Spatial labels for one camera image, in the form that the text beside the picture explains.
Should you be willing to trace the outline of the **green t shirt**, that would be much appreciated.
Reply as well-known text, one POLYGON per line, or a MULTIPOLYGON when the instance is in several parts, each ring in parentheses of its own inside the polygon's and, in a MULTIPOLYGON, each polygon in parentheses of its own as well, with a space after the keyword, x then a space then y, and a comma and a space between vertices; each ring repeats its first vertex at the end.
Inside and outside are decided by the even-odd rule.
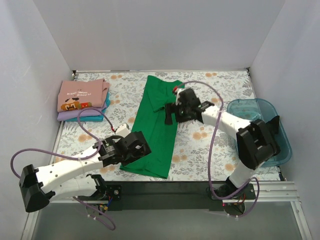
POLYGON ((176 101, 173 89, 180 84, 179 80, 166 82, 152 75, 147 77, 132 131, 143 133, 151 153, 126 166, 121 165, 121 170, 150 177, 168 177, 178 123, 173 120, 171 125, 165 124, 165 104, 176 101))

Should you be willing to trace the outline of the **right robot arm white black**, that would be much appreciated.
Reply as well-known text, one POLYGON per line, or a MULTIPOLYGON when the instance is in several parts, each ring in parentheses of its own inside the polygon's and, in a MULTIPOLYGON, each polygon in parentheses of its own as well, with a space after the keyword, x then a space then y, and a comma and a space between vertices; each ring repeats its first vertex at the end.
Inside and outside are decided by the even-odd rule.
POLYGON ((236 141, 239 163, 223 185, 218 189, 209 188, 216 199, 239 198, 256 170, 280 153, 275 139, 280 128, 280 117, 277 115, 268 122, 247 120, 221 110, 212 102, 201 102, 191 88, 175 87, 173 94, 175 102, 165 105, 166 125, 174 121, 198 121, 213 126, 236 141))

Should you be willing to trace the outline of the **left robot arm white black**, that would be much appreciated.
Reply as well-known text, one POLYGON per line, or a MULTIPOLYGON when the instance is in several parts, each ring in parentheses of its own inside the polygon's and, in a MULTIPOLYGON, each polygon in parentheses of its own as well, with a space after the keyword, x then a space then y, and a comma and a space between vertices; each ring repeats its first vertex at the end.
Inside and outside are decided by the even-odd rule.
POLYGON ((126 136, 113 135, 96 142, 74 160, 63 160, 35 168, 23 168, 19 188, 27 213, 45 208, 50 202, 64 198, 88 197, 101 200, 115 198, 113 185, 107 185, 99 174, 90 174, 109 165, 128 165, 151 153, 141 131, 126 136))

